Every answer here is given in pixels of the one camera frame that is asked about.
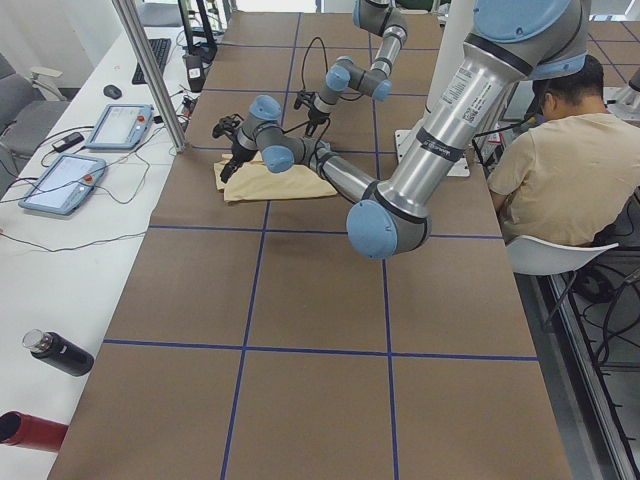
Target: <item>computer mouse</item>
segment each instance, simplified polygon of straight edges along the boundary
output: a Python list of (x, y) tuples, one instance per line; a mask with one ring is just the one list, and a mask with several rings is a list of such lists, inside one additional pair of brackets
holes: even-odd
[(109, 98), (113, 98), (114, 100), (117, 100), (122, 96), (122, 90), (120, 90), (115, 85), (107, 85), (102, 89), (102, 93), (104, 93)]

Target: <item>black keyboard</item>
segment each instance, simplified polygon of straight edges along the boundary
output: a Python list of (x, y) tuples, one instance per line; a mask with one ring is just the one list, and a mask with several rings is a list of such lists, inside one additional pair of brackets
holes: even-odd
[[(151, 38), (149, 40), (151, 44), (151, 51), (153, 55), (156, 57), (156, 63), (160, 68), (160, 72), (164, 73), (164, 67), (167, 66), (167, 58), (169, 58), (169, 50), (171, 49), (171, 39), (170, 38)], [(133, 74), (133, 78), (131, 79), (131, 83), (134, 85), (140, 85), (141, 83), (147, 83), (144, 79), (144, 73), (142, 73), (142, 68), (140, 64), (136, 67), (136, 71)]]

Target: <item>beige shirt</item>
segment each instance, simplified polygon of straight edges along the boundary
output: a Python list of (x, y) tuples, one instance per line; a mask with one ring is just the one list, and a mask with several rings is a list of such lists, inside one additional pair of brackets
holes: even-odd
[(547, 122), (513, 142), (488, 183), (508, 195), (499, 213), (506, 241), (589, 244), (640, 185), (640, 129), (606, 113)]

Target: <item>white chair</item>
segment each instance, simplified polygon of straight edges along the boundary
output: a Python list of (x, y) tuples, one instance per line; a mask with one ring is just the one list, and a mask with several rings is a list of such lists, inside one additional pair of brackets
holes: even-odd
[(571, 278), (565, 289), (560, 294), (549, 316), (542, 323), (543, 328), (547, 327), (571, 290), (571, 286), (578, 276), (578, 270), (598, 255), (617, 246), (617, 243), (612, 243), (602, 247), (567, 247), (529, 235), (516, 237), (507, 244), (507, 253), (511, 259), (511, 268), (514, 273), (546, 276), (571, 272)]

